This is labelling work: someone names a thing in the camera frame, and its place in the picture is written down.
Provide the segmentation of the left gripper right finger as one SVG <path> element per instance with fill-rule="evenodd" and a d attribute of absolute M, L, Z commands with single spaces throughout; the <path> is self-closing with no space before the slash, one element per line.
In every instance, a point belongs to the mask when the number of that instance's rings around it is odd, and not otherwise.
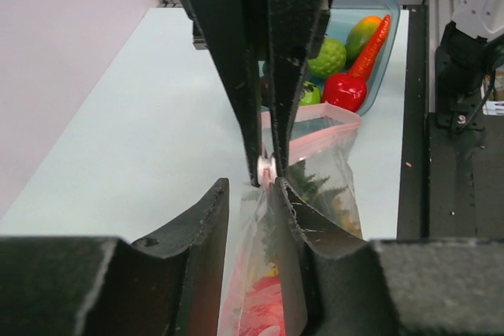
<path fill-rule="evenodd" d="M 502 241 L 364 243 L 347 258 L 352 283 L 333 335 L 502 334 Z"/>

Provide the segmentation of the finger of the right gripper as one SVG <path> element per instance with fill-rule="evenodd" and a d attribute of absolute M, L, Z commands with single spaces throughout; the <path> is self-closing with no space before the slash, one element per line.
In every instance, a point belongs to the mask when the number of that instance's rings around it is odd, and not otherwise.
<path fill-rule="evenodd" d="M 261 150 L 258 63 L 242 0 L 187 0 L 239 123 L 250 183 L 258 186 Z"/>
<path fill-rule="evenodd" d="M 289 142 L 307 61 L 316 57 L 332 0 L 267 0 L 269 111 L 277 175 L 289 163 Z"/>

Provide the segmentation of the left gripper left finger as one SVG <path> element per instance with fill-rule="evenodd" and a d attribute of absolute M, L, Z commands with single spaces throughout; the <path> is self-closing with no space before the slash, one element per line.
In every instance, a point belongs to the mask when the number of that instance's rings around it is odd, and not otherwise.
<path fill-rule="evenodd" d="M 229 181 L 133 243 L 4 237 L 4 335 L 215 335 Z"/>

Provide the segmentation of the pineapple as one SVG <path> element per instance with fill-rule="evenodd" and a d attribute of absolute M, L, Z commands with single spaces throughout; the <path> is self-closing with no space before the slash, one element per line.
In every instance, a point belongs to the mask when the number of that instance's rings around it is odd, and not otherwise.
<path fill-rule="evenodd" d="M 339 309 L 350 288 L 347 258 L 365 243 L 302 198 L 293 175 L 266 185 L 265 256 L 277 270 L 286 335 L 330 335 L 342 330 Z"/>

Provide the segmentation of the clear pink zip top bag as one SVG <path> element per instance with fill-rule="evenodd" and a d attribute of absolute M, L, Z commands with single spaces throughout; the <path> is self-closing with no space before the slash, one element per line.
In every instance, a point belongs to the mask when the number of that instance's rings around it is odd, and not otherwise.
<path fill-rule="evenodd" d="M 328 103 L 295 117 L 284 174 L 264 144 L 245 186 L 220 335 L 333 335 L 339 259 L 363 244 L 348 156 L 361 117 Z"/>

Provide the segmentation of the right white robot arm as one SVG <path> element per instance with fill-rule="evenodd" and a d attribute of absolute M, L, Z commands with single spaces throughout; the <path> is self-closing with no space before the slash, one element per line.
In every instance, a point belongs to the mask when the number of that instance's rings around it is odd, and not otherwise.
<path fill-rule="evenodd" d="M 320 51 L 333 0 L 180 0 L 209 51 L 243 137 L 254 186 L 284 176 L 306 65 Z M 499 65 L 503 0 L 461 0 L 440 49 L 447 88 L 469 93 Z"/>

